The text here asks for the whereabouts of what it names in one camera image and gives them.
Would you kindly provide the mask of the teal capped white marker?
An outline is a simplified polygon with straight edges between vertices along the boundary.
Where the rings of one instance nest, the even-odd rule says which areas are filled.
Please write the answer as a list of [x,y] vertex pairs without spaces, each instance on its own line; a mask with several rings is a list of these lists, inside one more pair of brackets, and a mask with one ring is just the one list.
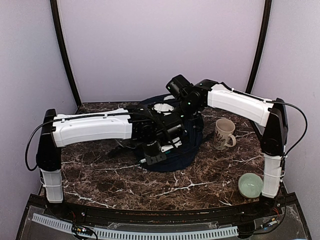
[[153,165],[167,159],[167,153],[170,152],[169,147],[146,148],[144,158],[139,161],[141,164]]

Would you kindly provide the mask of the navy blue student backpack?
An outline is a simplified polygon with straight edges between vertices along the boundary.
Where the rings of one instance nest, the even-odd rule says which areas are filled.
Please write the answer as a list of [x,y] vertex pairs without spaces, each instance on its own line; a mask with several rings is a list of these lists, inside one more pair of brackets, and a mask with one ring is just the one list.
[[[170,94],[163,94],[147,98],[143,101],[140,101],[139,104],[146,107],[153,107],[155,104],[166,103],[172,107],[178,105],[178,101]],[[200,145],[203,142],[203,129],[204,121],[200,112],[192,115],[189,119],[185,119],[183,122],[185,133],[181,138],[182,145],[177,149],[171,149],[166,153],[166,159],[160,162],[157,162],[152,165],[147,163],[141,163],[141,166],[151,172],[174,172],[177,170],[184,170],[190,166],[200,148]],[[136,147],[130,149],[129,147],[117,146],[112,149],[107,156],[109,158],[115,158],[120,156],[120,154],[125,152],[133,152],[137,161],[140,161],[145,158],[142,147]]]

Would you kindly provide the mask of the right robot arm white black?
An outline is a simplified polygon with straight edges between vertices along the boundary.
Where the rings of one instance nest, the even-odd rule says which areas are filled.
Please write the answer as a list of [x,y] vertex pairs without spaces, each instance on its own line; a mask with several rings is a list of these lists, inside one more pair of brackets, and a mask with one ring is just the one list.
[[264,159],[261,195],[265,198],[255,205],[255,213],[266,217],[275,208],[272,199],[278,194],[285,175],[287,156],[296,147],[293,144],[287,148],[289,123],[286,108],[294,108],[303,118],[305,113],[281,98],[272,100],[254,96],[211,79],[192,84],[180,74],[165,87],[179,101],[174,110],[181,118],[194,114],[200,108],[211,108],[236,115],[263,128],[259,142]]

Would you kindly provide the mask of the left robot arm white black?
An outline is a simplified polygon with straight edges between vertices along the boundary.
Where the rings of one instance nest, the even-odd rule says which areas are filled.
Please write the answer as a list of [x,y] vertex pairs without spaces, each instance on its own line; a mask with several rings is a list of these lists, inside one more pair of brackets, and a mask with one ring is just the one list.
[[43,123],[36,128],[41,133],[35,160],[51,210],[60,218],[67,218],[71,213],[70,206],[64,202],[63,147],[106,139],[131,140],[142,148],[144,156],[140,163],[150,166],[166,160],[168,151],[182,145],[185,117],[174,109],[152,110],[142,105],[74,115],[47,110]]

